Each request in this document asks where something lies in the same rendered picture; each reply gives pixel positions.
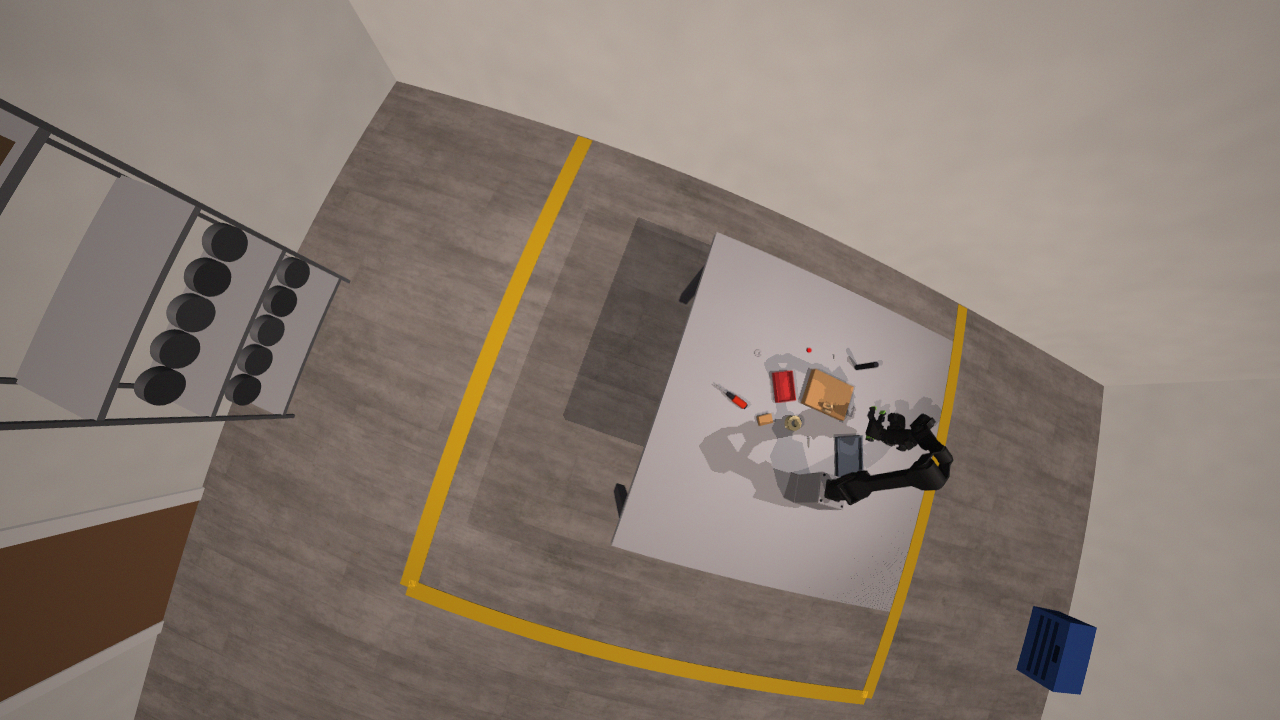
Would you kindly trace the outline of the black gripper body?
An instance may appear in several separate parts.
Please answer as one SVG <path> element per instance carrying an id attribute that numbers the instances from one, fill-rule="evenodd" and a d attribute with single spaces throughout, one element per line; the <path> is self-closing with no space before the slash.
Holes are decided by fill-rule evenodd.
<path id="1" fill-rule="evenodd" d="M 896 429 L 884 429 L 884 428 L 882 428 L 881 421 L 876 421 L 874 419 L 870 419 L 869 423 L 868 423 L 868 427 L 867 427 L 867 436 L 869 436 L 870 438 L 874 438 L 874 439 L 877 439 L 877 438 L 884 439 L 884 442 L 887 442 L 890 445 L 893 445 L 893 446 L 899 445 L 899 447 L 896 447 L 896 448 L 905 452 L 908 448 L 905 447 L 905 445 L 900 445 L 899 439 L 897 439 L 899 430 L 901 430 L 901 428 L 899 428 L 899 427 L 896 427 Z"/>

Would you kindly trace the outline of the light wooden board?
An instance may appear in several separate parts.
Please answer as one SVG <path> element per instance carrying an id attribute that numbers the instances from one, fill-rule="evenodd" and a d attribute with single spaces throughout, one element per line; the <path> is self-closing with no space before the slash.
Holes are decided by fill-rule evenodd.
<path id="1" fill-rule="evenodd" d="M 852 396 L 852 386 L 849 386 L 847 383 L 838 380 L 824 372 L 812 369 L 801 404 L 808 407 L 813 407 L 819 413 L 824 413 L 822 411 L 824 407 L 820 407 L 820 402 L 833 405 L 833 409 L 829 410 L 831 414 L 824 414 L 844 421 L 850 398 Z"/>

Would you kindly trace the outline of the red open tray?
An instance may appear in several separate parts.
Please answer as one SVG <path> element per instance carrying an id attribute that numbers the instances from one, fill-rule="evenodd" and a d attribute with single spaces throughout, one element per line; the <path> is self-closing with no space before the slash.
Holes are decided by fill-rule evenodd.
<path id="1" fill-rule="evenodd" d="M 772 379 L 773 379 L 776 402 L 780 404 L 780 402 L 796 401 L 794 372 L 785 372 L 785 373 L 774 372 L 772 373 Z"/>

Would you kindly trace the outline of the red-handled screwdriver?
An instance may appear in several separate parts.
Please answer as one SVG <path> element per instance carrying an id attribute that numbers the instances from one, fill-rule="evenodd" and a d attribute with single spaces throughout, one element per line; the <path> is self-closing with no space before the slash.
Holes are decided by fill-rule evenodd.
<path id="1" fill-rule="evenodd" d="M 722 388 L 719 387 L 719 389 L 722 389 Z M 724 393 L 727 395 L 727 397 L 730 397 L 730 398 L 731 398 L 731 401 L 732 401 L 733 404 L 739 405 L 739 407 L 742 407 L 742 409 L 746 409 L 746 407 L 748 407 L 748 404 L 746 404 L 745 401 L 742 401 L 742 398 L 739 398 L 739 396 L 736 396 L 736 395 L 732 395 L 732 393 L 730 393 L 728 391 L 726 392 L 724 389 L 722 389 L 722 391 L 723 391 L 723 392 L 724 392 Z"/>

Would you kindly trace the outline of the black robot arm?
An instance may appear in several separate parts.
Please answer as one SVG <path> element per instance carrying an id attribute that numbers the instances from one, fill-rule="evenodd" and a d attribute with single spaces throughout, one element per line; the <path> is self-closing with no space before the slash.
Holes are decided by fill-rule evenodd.
<path id="1" fill-rule="evenodd" d="M 867 498 L 873 491 L 910 486 L 923 491 L 932 491 L 941 489 L 945 486 L 950 477 L 950 465 L 954 462 L 954 456 L 932 433 L 931 428 L 934 427 L 934 418 L 922 414 L 913 421 L 910 425 L 913 427 L 911 429 L 905 429 L 905 416 L 899 413 L 890 413 L 888 421 L 890 427 L 887 429 L 901 428 L 897 436 L 900 445 L 905 443 L 906 448 L 911 450 L 918 443 L 923 450 L 929 450 L 931 454 L 922 454 L 922 457 L 913 462 L 910 469 L 876 475 L 870 475 L 867 470 L 852 471 L 837 479 L 826 480 L 826 498 L 836 502 L 846 500 L 849 505 L 852 505 L 861 498 Z M 932 456 L 936 456 L 940 462 L 938 466 L 931 459 Z"/>

